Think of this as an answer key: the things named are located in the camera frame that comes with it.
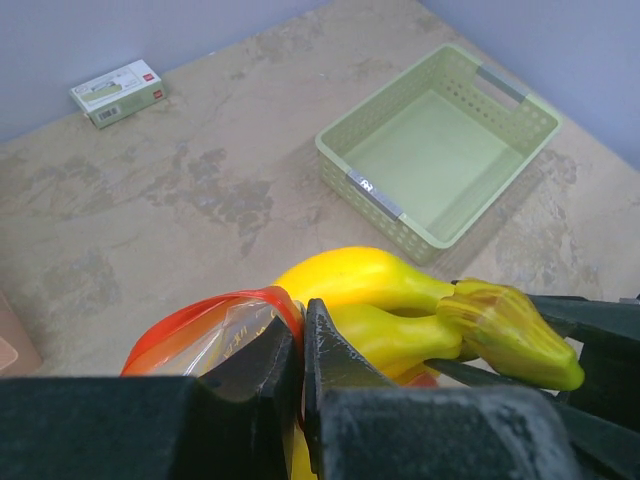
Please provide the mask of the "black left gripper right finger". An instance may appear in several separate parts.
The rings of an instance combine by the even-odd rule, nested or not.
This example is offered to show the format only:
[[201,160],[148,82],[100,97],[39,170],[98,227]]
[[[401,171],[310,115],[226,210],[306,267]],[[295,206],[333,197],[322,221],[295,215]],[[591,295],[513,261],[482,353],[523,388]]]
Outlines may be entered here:
[[322,479],[580,479],[551,402],[520,386],[402,388],[313,299],[305,318],[304,435]]

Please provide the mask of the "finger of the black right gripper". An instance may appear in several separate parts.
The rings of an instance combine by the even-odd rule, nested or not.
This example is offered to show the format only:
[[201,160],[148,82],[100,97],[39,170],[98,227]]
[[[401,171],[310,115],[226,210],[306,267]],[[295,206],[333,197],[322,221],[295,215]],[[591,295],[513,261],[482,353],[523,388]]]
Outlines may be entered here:
[[580,297],[527,295],[515,287],[464,279],[449,297],[449,317],[495,339],[537,335],[576,340],[637,340],[639,307]]
[[[471,387],[522,387],[518,380],[455,360],[431,359],[425,365]],[[626,427],[568,405],[546,391],[562,419],[586,479],[637,479],[639,434]]]

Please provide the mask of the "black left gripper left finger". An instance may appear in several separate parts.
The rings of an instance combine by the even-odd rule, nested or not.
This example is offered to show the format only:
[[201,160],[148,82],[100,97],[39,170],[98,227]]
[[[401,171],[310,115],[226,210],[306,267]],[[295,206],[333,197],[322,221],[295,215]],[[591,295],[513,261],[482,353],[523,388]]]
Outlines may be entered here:
[[201,377],[5,379],[1,475],[286,479],[299,399],[280,321]]

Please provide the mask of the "yellow banana bunch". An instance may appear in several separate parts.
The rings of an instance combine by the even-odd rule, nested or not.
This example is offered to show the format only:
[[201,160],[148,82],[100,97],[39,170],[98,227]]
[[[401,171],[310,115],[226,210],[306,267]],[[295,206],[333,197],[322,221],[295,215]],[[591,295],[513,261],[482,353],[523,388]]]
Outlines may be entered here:
[[575,349],[512,286],[447,283],[365,246],[309,257],[275,284],[301,304],[322,300],[336,330],[399,386],[435,385],[431,359],[481,358],[501,375],[556,391],[585,380]]

